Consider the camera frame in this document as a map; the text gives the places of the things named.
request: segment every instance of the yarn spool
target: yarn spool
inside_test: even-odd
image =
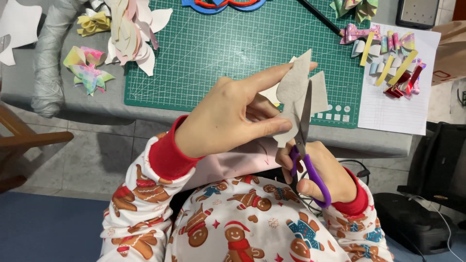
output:
[[[65,101],[60,77],[62,40],[82,5],[88,0],[55,0],[35,46],[34,95],[31,106],[42,117],[60,112]]]

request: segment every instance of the yellow ribbon strip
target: yellow ribbon strip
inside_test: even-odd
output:
[[[105,16],[105,11],[98,12],[92,17],[79,16],[77,24],[82,27],[82,29],[77,30],[82,37],[108,31],[111,26],[110,18]]]
[[[408,69],[409,65],[411,65],[412,61],[416,56],[418,55],[418,51],[413,50],[411,53],[408,55],[408,57],[404,60],[404,62],[400,65],[400,68],[398,68],[397,73],[395,76],[388,81],[388,84],[394,85],[397,83],[397,81],[400,79],[400,77],[404,74],[404,72]]]
[[[374,32],[370,32],[369,36],[367,37],[366,46],[364,47],[363,56],[361,57],[361,66],[366,65],[367,55],[369,54],[370,44],[372,44],[372,39],[374,38],[374,35]]]
[[[393,63],[394,59],[395,57],[390,55],[390,57],[387,60],[387,63],[385,64],[384,70],[382,71],[382,74],[380,75],[379,79],[377,79],[376,86],[380,86],[380,84],[387,77],[388,71],[390,70],[390,67],[391,67],[391,63]]]

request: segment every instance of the paper bag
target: paper bag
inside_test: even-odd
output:
[[[432,85],[466,77],[466,21],[453,21],[436,26],[442,34],[435,56]]]

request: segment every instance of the gray tablecloth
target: gray tablecloth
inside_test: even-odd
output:
[[[46,13],[54,0],[18,0],[23,5],[40,5]],[[375,22],[395,24],[397,0],[380,1]],[[74,24],[66,35],[62,48],[62,60],[72,46],[88,46],[107,51],[109,32],[81,37],[76,33]],[[33,49],[14,49],[15,66],[1,65],[3,89],[1,99],[8,104],[31,110],[31,97],[34,92]],[[66,107],[58,117],[92,124],[129,124],[134,119],[172,123],[177,117],[186,114],[182,111],[128,106],[123,103],[124,68],[119,65],[103,65],[105,70],[116,77],[107,84],[104,95],[85,96],[81,89],[72,88],[73,73],[61,71]],[[412,135],[369,129],[345,129],[311,125],[308,141],[320,140],[332,147],[337,157],[379,158],[407,156]]]

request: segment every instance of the red sleeve cuff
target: red sleeve cuff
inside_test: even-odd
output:
[[[149,150],[149,164],[159,177],[168,180],[186,175],[202,158],[193,159],[185,156],[175,144],[175,131],[188,117],[180,116],[166,136],[154,143]]]
[[[366,191],[358,183],[358,179],[354,176],[354,174],[348,168],[343,168],[346,170],[346,172],[348,172],[348,174],[351,176],[354,183],[356,184],[356,198],[349,203],[335,202],[332,205],[335,207],[336,210],[340,211],[343,214],[359,215],[362,212],[364,212],[364,210],[366,210],[367,205],[369,204],[369,198],[367,196]]]

